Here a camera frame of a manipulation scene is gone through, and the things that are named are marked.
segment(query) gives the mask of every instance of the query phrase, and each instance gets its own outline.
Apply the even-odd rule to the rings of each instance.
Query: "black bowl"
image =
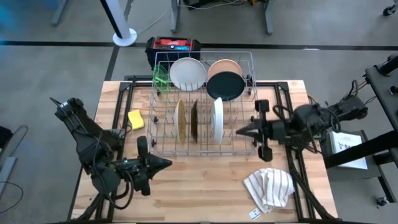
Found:
[[[207,82],[207,93],[214,99],[221,97],[223,101],[237,98],[244,90],[244,80],[234,72],[220,72],[213,75]]]

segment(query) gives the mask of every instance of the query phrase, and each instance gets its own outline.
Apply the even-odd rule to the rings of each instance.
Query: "plate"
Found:
[[[221,97],[223,101],[237,98],[244,90],[244,80],[234,72],[220,72],[207,82],[207,93],[213,98]]]
[[[191,135],[195,143],[198,143],[198,100],[191,109]]]
[[[174,128],[181,144],[184,144],[185,138],[187,137],[185,127],[187,127],[187,121],[185,120],[185,106],[182,100],[179,100],[174,111]]]
[[[170,68],[170,79],[173,84],[185,91],[199,89],[206,82],[206,69],[196,59],[185,57],[173,63]]]
[[[234,72],[238,75],[243,75],[242,68],[238,65],[238,63],[230,59],[223,59],[216,61],[210,66],[209,70],[207,71],[207,79],[210,79],[220,72]]]
[[[211,130],[213,131],[213,138],[217,144],[221,144],[223,140],[224,129],[224,109],[223,100],[218,98],[214,101],[211,109]]]
[[[154,67],[154,80],[157,91],[161,93],[168,93],[170,90],[169,73],[166,68],[161,65]]]

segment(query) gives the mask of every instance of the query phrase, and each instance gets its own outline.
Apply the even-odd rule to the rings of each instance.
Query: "wire dish rack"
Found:
[[[169,91],[160,92],[152,82],[150,93],[150,109],[147,128],[149,150],[153,154],[167,156],[234,156],[250,155],[257,153],[256,143],[252,138],[239,136],[237,129],[248,125],[252,116],[258,117],[254,109],[254,101],[257,99],[256,76],[252,54],[250,52],[158,52],[156,65],[167,69],[168,74],[171,65],[182,57],[198,59],[206,68],[218,60],[230,59],[238,63],[243,71],[245,82],[241,96],[231,101],[223,102],[224,126],[221,144],[215,143],[211,130],[211,109],[215,99],[210,97],[206,90],[206,83],[196,86],[197,90],[183,91],[174,86],[169,80]],[[185,143],[181,144],[175,130],[174,112],[179,100],[185,106],[185,121],[187,122]],[[198,100],[198,139],[197,143],[191,135],[191,109]]]

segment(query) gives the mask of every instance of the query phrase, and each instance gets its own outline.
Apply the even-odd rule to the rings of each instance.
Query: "red and black case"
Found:
[[[173,61],[183,57],[191,57],[200,60],[200,53],[189,53],[192,51],[200,51],[201,43],[197,40],[180,38],[180,37],[151,37],[147,41],[145,53],[147,54],[148,62],[153,70],[155,67],[155,58],[157,52],[181,52],[179,54],[158,54],[157,61],[165,61],[160,63],[167,70]]]

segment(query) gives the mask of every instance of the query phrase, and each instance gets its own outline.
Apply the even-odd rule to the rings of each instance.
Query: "white paper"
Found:
[[[353,146],[361,144],[362,139],[361,136],[355,134],[335,133],[334,131],[332,131],[330,133],[330,143],[333,153],[336,154]],[[357,169],[368,169],[365,157],[357,159],[355,161],[347,162],[339,166]]]
[[[254,209],[249,213],[251,220],[256,220],[258,217],[261,216],[261,212],[258,208]]]

